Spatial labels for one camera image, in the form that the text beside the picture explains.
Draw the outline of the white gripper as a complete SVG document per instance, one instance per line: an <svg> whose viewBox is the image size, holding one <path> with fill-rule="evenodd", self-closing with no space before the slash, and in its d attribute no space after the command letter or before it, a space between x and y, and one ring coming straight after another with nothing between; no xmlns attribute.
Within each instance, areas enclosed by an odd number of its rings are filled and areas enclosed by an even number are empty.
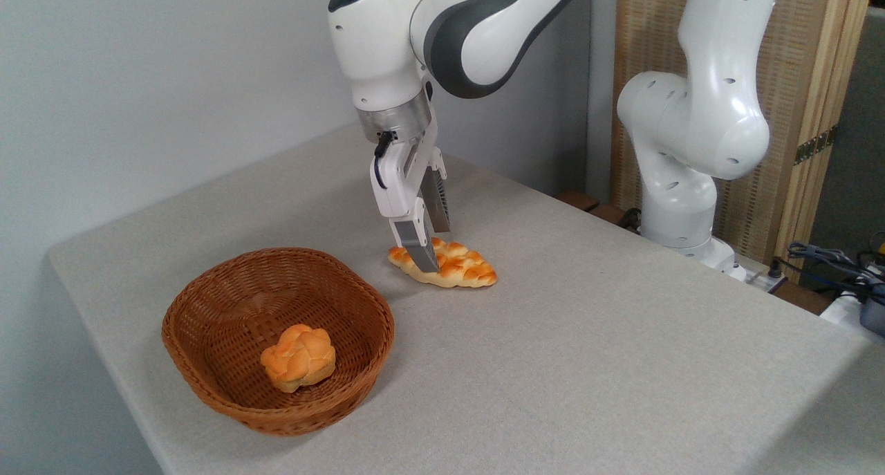
<svg viewBox="0 0 885 475"><path fill-rule="evenodd" d="M439 272L440 267L426 212L435 232L451 231L447 172L437 137L436 113L431 113L429 127L417 138L405 140L395 131L379 132L370 166L374 196L380 213L390 218L396 244L407 249L416 267L427 273Z"/></svg>

